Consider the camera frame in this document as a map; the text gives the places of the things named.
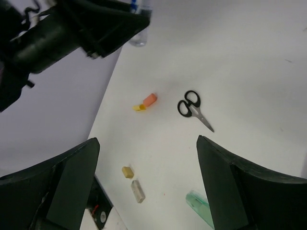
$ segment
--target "orange block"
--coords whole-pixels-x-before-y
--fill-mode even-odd
[[[143,105],[146,107],[150,106],[152,103],[154,103],[157,100],[157,96],[152,93],[148,97],[146,97],[143,101]]]

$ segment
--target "wall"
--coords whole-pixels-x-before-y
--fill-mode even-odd
[[[10,0],[23,10],[30,0]],[[35,87],[0,114],[0,176],[87,140],[119,51],[91,60],[78,49],[38,75]]]

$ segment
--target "white table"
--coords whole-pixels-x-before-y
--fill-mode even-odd
[[[307,176],[307,1],[154,1],[149,41],[122,49],[90,137],[96,174],[129,230],[204,230],[186,204],[205,195],[196,140],[204,135],[264,167]],[[184,118],[187,90],[215,129]],[[150,93],[144,113],[132,106]],[[121,167],[146,199],[137,204]]]

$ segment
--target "bottle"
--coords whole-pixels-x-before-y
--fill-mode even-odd
[[[134,8],[131,7],[131,12],[133,11],[138,12],[137,8],[138,7],[134,7]],[[139,14],[146,16],[150,19],[152,12],[153,12],[153,8],[151,6],[151,0],[142,0],[141,7],[139,9]],[[132,39],[130,39],[129,43],[136,47],[142,47],[146,45],[147,37],[148,37],[148,27],[142,30],[141,32],[139,32],[137,35],[135,35]]]

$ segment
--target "black scissors handle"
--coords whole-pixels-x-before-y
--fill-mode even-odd
[[[191,100],[188,98],[188,95],[189,95],[190,93],[193,93],[193,94],[196,95],[196,97],[197,97],[197,101],[196,101],[196,102],[193,102],[193,101],[191,101]],[[177,105],[178,112],[179,112],[182,116],[191,117],[191,116],[192,116],[192,111],[191,111],[191,109],[190,109],[190,106],[193,105],[193,106],[195,106],[196,108],[199,108],[200,105],[201,105],[201,98],[200,98],[200,96],[198,95],[198,93],[196,93],[196,92],[193,91],[193,90],[189,90],[189,91],[187,91],[187,92],[184,94],[184,99],[185,99],[185,100],[181,100],[180,102],[178,102],[178,105]],[[187,110],[188,110],[188,112],[187,112],[186,114],[184,114],[184,113],[180,110],[180,106],[181,106],[182,103],[185,105],[185,107],[186,107]]]

